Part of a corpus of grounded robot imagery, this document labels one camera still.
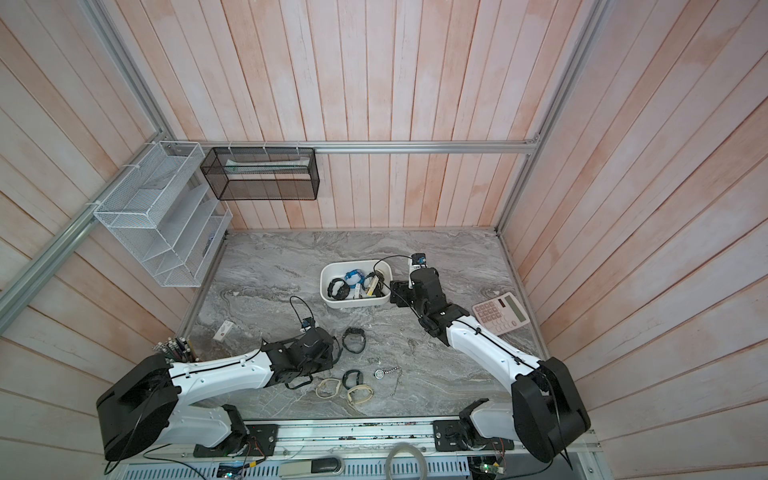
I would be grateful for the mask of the yellow cream band watch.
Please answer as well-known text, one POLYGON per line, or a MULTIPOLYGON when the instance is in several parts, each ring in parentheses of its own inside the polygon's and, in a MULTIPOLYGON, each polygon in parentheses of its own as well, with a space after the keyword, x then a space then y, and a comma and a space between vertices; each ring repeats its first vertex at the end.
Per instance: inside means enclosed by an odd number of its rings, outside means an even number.
POLYGON ((369 402, 374 396, 374 390, 367 384, 352 387, 346 393, 347 401, 352 406, 358 406, 369 402))

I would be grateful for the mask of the blue band watch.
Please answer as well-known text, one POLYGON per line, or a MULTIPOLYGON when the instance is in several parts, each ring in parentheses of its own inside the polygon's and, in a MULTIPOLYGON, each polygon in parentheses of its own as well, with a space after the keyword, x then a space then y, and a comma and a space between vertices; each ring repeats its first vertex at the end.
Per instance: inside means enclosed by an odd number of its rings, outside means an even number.
POLYGON ((345 282, 350 286, 356 285, 358 283, 362 284, 365 281, 365 278, 366 278, 366 274, 363 273, 360 269, 354 269, 354 270, 348 271, 344 275, 345 282))

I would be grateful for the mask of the small black band watch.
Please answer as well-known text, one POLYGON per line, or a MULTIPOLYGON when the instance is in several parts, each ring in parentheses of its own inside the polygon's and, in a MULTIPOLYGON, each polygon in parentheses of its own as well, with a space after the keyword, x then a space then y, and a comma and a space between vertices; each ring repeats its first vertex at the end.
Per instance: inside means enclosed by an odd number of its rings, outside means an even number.
POLYGON ((342 385, 346 390, 351 390, 354 387, 362 385, 364 383, 364 374, 358 369, 347 370, 342 376, 342 385))

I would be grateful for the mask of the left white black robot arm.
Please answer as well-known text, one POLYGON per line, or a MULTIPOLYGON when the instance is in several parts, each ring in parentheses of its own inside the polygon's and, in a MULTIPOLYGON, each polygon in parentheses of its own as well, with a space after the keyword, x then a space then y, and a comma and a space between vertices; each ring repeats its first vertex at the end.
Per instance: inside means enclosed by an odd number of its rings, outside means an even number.
POLYGON ((192 444, 198 456, 242 452, 250 431, 237 408, 204 408, 212 397, 240 390, 284 385, 338 362, 341 344, 320 327, 278 342, 264 342, 246 354, 205 362, 172 362, 161 354, 145 358, 97 402, 109 462, 130 458, 161 444, 192 444))

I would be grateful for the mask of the small black clip watch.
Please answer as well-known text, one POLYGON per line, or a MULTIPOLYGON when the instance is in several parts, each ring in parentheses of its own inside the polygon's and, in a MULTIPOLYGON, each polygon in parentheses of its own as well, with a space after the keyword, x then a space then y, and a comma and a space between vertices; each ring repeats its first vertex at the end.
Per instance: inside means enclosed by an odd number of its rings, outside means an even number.
POLYGON ((361 283, 358 283, 355 285, 355 288, 353 291, 353 298, 362 299, 364 297, 364 293, 365 293, 364 286, 361 283))

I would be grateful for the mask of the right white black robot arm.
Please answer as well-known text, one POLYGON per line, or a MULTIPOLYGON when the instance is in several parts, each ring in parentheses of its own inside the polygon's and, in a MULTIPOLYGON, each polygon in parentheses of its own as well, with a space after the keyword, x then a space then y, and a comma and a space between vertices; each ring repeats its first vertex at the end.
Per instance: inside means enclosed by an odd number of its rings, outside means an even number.
POLYGON ((510 395, 505 403, 481 398, 459 414, 450 440, 478 448, 492 439, 519 440, 538 461, 550 462, 591 428, 591 420, 567 366, 541 360, 508 345, 471 312, 450 302, 431 267, 390 283, 395 302, 411 308, 421 327, 491 374, 510 395))

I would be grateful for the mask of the black sport watch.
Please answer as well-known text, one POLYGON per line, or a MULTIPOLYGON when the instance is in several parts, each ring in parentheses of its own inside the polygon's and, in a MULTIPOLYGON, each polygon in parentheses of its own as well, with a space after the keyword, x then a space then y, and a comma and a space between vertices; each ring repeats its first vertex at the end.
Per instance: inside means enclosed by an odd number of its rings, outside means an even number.
POLYGON ((344 301, 351 292, 351 287, 344 278, 333 278, 327 287, 327 296, 334 301, 344 301))
POLYGON ((366 275, 363 280, 363 289, 366 297, 383 297, 385 285, 384 275, 381 271, 374 270, 366 275))

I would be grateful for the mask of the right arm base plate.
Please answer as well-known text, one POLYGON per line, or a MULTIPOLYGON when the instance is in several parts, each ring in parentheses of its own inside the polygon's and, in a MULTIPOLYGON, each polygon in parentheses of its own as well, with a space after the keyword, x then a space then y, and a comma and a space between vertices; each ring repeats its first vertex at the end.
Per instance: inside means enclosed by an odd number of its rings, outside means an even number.
POLYGON ((482 437, 469 421, 435 420, 432 422, 435 449, 438 452, 506 451, 514 449, 514 441, 498 437, 482 437))

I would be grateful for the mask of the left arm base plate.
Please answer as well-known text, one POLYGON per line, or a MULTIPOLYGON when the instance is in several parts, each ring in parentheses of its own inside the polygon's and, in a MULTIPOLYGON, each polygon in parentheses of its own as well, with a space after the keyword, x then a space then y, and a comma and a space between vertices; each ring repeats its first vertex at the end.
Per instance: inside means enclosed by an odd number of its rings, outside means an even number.
POLYGON ((256 455, 269 457, 274 454, 278 438, 277 424, 246 425, 243 432, 230 434, 222 443, 215 447, 196 445, 193 450, 195 458, 210 458, 224 456, 256 455))

